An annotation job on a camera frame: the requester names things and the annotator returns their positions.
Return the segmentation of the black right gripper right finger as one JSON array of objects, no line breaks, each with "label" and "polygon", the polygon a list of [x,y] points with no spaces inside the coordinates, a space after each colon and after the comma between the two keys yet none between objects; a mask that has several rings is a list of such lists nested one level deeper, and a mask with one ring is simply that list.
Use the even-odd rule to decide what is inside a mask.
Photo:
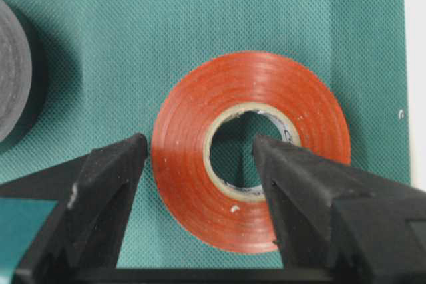
[{"label": "black right gripper right finger", "polygon": [[424,283],[425,192],[257,135],[253,157],[290,269],[333,283]]}]

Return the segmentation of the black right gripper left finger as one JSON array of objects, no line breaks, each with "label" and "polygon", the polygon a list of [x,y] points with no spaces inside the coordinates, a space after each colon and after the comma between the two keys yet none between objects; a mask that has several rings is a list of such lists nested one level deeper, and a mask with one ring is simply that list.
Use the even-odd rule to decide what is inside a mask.
[{"label": "black right gripper left finger", "polygon": [[148,155],[137,133],[1,184],[1,282],[65,283],[117,265]]}]

